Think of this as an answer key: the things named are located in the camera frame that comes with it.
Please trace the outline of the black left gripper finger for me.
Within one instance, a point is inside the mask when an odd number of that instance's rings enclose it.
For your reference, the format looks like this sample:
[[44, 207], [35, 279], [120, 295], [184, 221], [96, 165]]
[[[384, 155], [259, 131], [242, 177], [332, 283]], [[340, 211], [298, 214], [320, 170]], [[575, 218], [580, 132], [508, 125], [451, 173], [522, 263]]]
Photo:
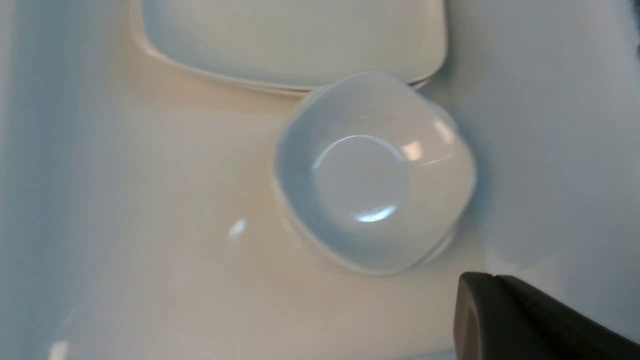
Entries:
[[640, 346], [510, 275], [464, 272], [454, 313], [458, 360], [637, 360]]

